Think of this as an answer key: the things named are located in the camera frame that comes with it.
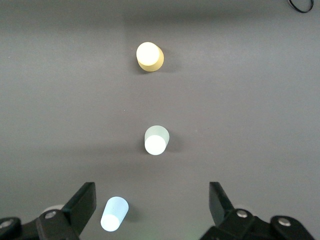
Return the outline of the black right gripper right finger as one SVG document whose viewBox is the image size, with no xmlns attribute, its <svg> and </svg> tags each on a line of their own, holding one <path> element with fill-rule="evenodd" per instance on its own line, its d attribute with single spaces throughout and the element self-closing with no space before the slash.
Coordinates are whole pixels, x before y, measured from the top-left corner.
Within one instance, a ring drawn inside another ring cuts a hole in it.
<svg viewBox="0 0 320 240">
<path fill-rule="evenodd" d="M 209 210 L 214 222 L 201 237 L 203 240 L 244 240 L 254 216 L 242 208 L 234 208 L 219 182 L 209 183 Z"/>
</svg>

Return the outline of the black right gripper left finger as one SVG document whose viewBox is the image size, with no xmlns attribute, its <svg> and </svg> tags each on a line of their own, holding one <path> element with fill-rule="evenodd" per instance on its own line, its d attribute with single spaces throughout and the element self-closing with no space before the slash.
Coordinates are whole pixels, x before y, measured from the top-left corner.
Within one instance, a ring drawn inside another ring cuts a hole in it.
<svg viewBox="0 0 320 240">
<path fill-rule="evenodd" d="M 39 239 L 78 240 L 96 206 L 96 184 L 86 182 L 62 209 L 45 211 L 36 219 Z"/>
</svg>

